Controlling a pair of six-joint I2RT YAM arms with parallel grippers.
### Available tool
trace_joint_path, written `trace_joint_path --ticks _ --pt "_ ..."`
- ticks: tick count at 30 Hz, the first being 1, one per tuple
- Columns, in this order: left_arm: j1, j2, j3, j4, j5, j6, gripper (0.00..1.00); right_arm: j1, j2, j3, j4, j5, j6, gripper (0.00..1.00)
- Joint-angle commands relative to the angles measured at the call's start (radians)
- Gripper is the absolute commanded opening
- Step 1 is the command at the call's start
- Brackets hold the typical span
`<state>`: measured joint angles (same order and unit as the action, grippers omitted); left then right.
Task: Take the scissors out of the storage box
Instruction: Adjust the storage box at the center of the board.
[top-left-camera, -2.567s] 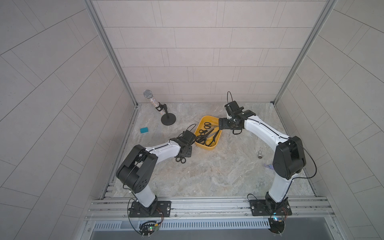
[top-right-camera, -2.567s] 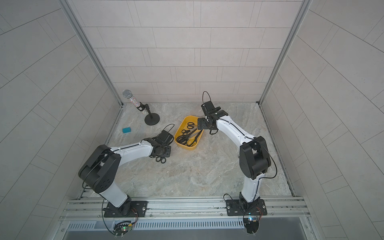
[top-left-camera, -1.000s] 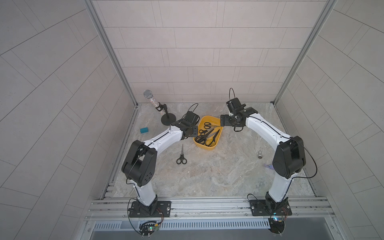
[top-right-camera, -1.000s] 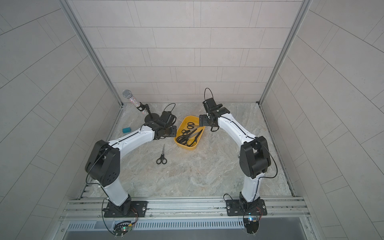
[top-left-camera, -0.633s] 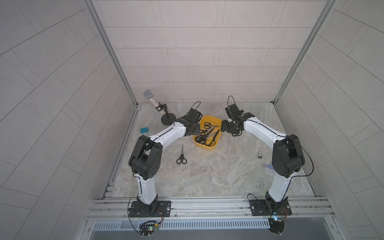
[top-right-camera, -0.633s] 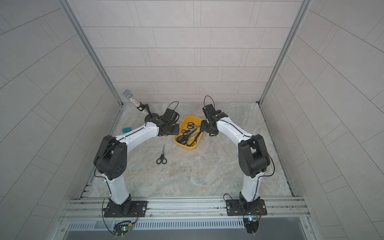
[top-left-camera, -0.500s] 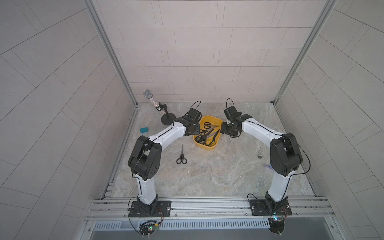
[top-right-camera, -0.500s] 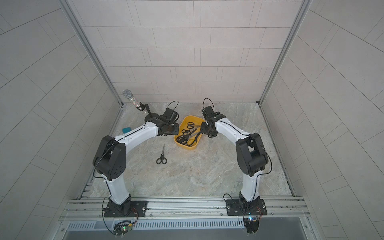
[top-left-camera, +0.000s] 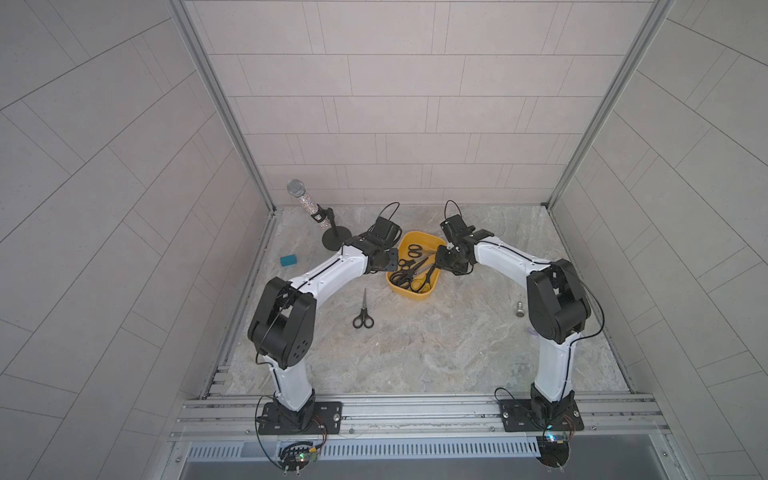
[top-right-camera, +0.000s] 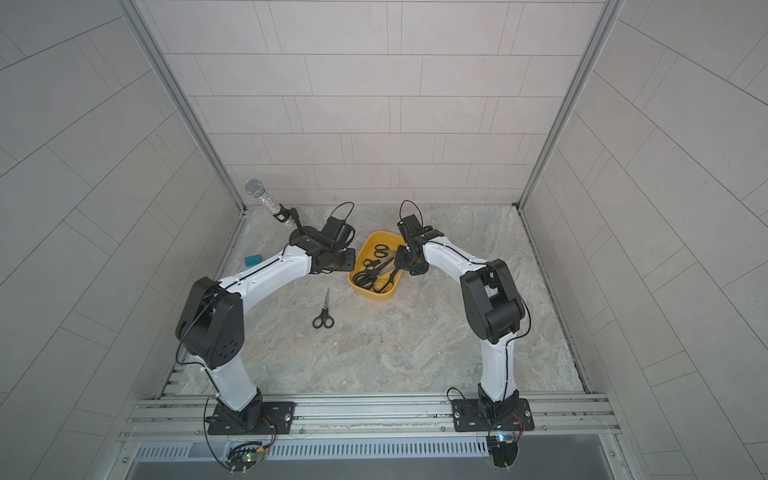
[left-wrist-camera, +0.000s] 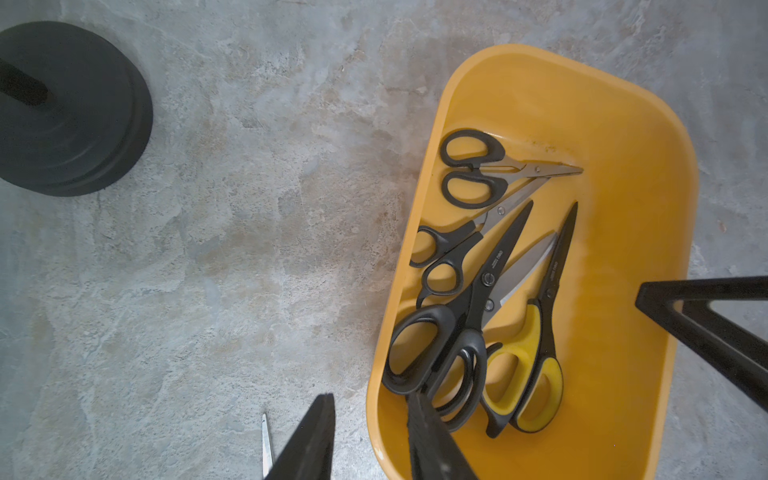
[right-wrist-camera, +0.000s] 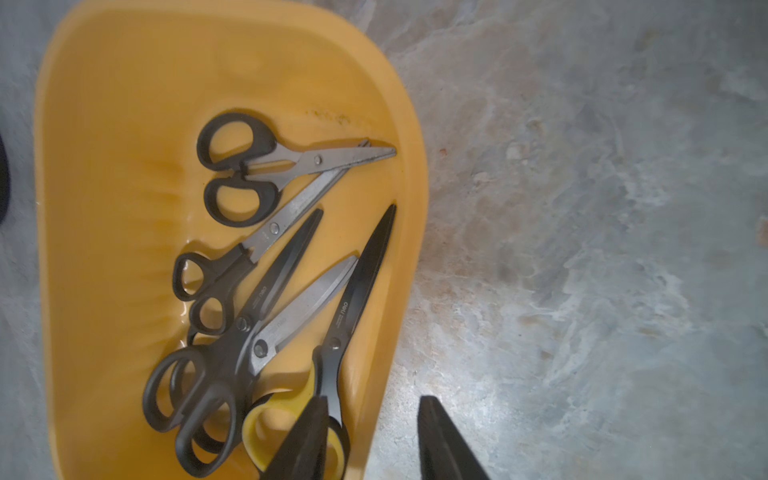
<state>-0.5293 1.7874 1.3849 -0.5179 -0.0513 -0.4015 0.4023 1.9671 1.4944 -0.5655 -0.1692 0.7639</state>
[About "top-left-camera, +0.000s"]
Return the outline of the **large black scissors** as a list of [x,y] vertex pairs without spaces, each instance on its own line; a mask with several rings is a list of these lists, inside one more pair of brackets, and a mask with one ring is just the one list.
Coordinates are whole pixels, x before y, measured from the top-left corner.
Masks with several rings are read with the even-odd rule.
[[415,276],[419,274],[420,271],[424,271],[426,267],[428,267],[433,261],[430,260],[430,256],[426,260],[422,260],[418,262],[414,267],[408,270],[399,269],[398,271],[392,273],[388,280],[389,282],[398,288],[407,290],[407,287],[409,286],[410,282],[414,279]]

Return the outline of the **yellow plastic storage box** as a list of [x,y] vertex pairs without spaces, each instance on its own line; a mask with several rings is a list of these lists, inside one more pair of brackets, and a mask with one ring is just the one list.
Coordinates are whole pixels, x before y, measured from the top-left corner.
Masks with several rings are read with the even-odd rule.
[[445,245],[444,240],[428,233],[406,233],[398,247],[397,269],[386,276],[390,289],[411,300],[426,300],[440,276],[436,265],[437,250]]

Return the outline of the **small black scissors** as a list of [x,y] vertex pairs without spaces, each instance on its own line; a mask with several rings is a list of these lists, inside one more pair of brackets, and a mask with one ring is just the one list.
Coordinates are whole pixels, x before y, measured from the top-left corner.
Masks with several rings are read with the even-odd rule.
[[375,325],[375,320],[368,312],[367,290],[364,290],[360,312],[353,319],[352,325],[355,329],[372,329]]

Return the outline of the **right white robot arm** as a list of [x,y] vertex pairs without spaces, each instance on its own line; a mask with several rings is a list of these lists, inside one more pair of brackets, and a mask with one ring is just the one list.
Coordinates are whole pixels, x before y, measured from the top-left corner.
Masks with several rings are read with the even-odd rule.
[[528,408],[533,425],[543,431],[581,430],[571,379],[573,347],[592,309],[572,263],[522,253],[487,230],[465,225],[458,215],[443,221],[441,229],[448,244],[437,250],[439,269],[461,276],[480,264],[526,288],[529,319],[539,336]]

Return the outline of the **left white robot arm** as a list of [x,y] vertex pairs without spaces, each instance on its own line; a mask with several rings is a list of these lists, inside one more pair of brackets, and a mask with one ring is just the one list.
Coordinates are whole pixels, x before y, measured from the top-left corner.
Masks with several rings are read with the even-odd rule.
[[395,239],[360,234],[308,272],[290,280],[275,277],[264,287],[247,337],[269,365],[275,385],[271,405],[291,427],[303,430],[314,416],[315,390],[304,357],[313,342],[318,307],[358,277],[395,271],[396,244]]

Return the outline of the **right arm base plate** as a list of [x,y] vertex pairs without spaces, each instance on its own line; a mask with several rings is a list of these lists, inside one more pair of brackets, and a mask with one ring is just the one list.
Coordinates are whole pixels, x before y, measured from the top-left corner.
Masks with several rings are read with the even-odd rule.
[[556,402],[544,397],[530,399],[502,399],[498,401],[501,420],[506,432],[544,431],[578,432],[584,422],[573,395]]

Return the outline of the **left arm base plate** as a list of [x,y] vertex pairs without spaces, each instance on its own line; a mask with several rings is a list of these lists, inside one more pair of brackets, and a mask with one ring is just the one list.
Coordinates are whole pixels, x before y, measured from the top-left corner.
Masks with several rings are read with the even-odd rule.
[[271,401],[256,415],[255,423],[260,435],[338,434],[342,413],[342,402],[310,401],[293,411]]

